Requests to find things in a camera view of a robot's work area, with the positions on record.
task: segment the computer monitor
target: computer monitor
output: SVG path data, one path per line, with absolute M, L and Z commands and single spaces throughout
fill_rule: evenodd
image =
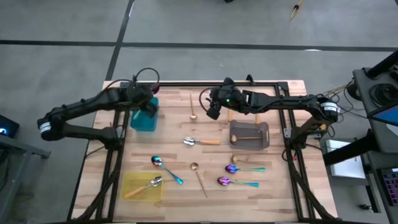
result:
M 398 126 L 398 101 L 378 108 L 368 114 L 369 119 Z
M 14 138 L 19 129 L 19 124 L 5 116 L 0 115 L 0 134 Z

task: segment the monitor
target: monitor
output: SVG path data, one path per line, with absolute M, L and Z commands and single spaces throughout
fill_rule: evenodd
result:
M 398 126 L 398 101 L 370 112 L 368 118 Z

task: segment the orange handle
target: orange handle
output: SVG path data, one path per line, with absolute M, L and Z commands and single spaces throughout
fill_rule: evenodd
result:
M 228 110 L 228 117 L 227 117 L 227 119 L 228 119 L 228 122 L 231 122 L 231 121 L 232 121 L 232 110 Z
M 202 144 L 221 144 L 220 141 L 202 141 Z
M 138 194 L 138 192 L 140 192 L 141 190 L 144 190 L 144 189 L 145 189 L 145 186 L 137 188 L 136 190 L 133 190 L 132 192 L 129 192 L 129 193 L 125 194 L 124 198 L 129 198 L 129 197 L 131 197 L 131 196 L 133 196 L 135 194 Z

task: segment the yellow tray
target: yellow tray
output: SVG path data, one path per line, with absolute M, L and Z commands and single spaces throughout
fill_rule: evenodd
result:
M 162 176 L 162 174 L 153 172 L 125 172 L 123 175 L 120 199 L 123 201 L 140 202 L 158 202 L 162 200 L 162 189 L 164 183 L 161 183 L 157 187 L 148 187 L 141 190 L 138 194 L 129 198 L 124 198 L 124 195 L 127 193 L 150 184 L 150 180 L 158 176 Z

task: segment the teal handle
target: teal handle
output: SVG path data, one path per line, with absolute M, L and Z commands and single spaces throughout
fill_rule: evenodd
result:
M 259 183 L 240 182 L 240 181 L 233 181 L 232 183 L 234 183 L 234 184 L 243 184 L 243 185 L 248 185 L 248 186 L 252 186 L 252 187 L 259 187 Z
M 177 181 L 177 183 L 179 183 L 179 184 L 184 183 L 184 181 L 182 181 L 182 179 L 180 179 L 179 177 L 174 175 L 171 171 L 169 171 L 166 167 L 164 167 L 163 164 L 161 166 L 163 167 L 163 169 L 167 170 L 167 172 L 169 172 L 169 174 L 171 174 L 174 177 L 174 179 L 175 179 L 175 181 Z
M 265 172 L 266 168 L 265 167 L 259 167 L 259 168 L 248 168 L 248 169 L 241 169 L 241 170 L 251 170 L 251 171 Z

